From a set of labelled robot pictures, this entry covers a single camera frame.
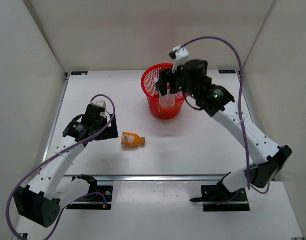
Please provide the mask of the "clear unlabelled plastic bottle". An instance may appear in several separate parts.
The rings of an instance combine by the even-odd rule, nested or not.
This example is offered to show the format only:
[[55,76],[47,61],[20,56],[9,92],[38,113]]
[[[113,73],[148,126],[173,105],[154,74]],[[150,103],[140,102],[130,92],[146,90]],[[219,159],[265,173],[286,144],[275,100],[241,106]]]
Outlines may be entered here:
[[173,107],[176,102],[176,97],[173,93],[170,93],[170,89],[167,89],[166,95],[161,95],[159,92],[159,104],[162,108]]

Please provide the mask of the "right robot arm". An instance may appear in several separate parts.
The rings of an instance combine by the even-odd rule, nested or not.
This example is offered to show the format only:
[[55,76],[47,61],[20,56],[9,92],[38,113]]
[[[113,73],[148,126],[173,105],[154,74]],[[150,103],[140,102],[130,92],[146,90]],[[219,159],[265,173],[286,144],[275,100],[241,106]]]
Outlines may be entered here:
[[121,141],[89,143],[78,168],[89,174],[223,173],[221,191],[264,188],[292,150],[269,139],[239,110],[229,91],[207,76],[206,61],[172,68],[149,68],[140,89],[104,82],[117,99]]

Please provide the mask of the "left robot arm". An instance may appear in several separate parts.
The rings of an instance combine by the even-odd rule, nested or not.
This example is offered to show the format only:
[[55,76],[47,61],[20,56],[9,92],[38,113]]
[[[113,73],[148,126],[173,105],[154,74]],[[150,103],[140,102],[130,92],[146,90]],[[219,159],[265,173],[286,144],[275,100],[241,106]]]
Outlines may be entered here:
[[106,102],[100,100],[88,104],[85,113],[74,117],[62,132],[55,159],[41,167],[25,187],[15,189],[13,199],[18,213],[47,228],[64,207],[84,195],[94,196],[97,181],[90,175],[80,174],[64,186],[58,185],[90,141],[117,137],[116,118],[112,114],[106,115]]

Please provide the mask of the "red mesh plastic bin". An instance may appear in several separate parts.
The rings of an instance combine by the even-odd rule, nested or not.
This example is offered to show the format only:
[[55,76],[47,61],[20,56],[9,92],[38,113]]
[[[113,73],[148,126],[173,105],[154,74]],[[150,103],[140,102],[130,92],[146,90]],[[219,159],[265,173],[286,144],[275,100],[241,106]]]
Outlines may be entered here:
[[141,87],[146,95],[151,113],[153,116],[163,120],[175,117],[184,102],[184,97],[181,92],[168,94],[163,97],[163,100],[160,100],[161,95],[155,86],[160,70],[171,68],[172,65],[172,63],[153,65],[141,77]]

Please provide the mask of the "orange juice bottle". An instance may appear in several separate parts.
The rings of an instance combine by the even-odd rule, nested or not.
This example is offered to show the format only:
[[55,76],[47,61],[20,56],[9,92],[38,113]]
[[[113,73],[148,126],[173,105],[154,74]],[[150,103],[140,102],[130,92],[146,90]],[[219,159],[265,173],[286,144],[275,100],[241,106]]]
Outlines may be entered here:
[[145,145],[145,137],[140,137],[135,133],[123,132],[121,137],[121,145],[126,147],[142,147]]

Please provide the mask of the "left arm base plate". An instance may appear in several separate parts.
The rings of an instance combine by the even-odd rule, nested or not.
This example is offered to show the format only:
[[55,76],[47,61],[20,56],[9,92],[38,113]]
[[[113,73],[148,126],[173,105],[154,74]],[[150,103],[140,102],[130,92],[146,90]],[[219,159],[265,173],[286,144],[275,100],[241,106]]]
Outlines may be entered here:
[[89,175],[73,176],[72,181],[84,180],[89,183],[88,196],[82,196],[66,207],[70,210],[111,210],[113,182],[102,182]]

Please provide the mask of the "aluminium table edge rail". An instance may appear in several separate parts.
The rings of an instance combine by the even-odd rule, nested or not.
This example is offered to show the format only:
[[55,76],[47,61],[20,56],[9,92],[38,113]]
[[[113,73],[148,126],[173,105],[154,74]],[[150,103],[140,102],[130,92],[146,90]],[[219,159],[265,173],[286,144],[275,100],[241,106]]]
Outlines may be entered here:
[[162,175],[156,175],[156,174],[146,174],[146,175],[138,175],[138,174],[129,174],[129,175],[103,175],[103,174],[97,174],[92,175],[95,179],[98,181],[219,181],[221,178],[224,177],[222,174],[162,174]]

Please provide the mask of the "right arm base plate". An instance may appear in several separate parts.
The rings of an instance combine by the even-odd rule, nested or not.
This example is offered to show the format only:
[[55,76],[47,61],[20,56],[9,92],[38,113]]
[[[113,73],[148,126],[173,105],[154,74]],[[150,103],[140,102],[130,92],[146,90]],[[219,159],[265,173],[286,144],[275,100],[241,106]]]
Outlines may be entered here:
[[216,184],[201,185],[201,196],[193,197],[192,203],[202,203],[204,212],[247,212],[250,206],[245,188],[229,192],[221,178]]

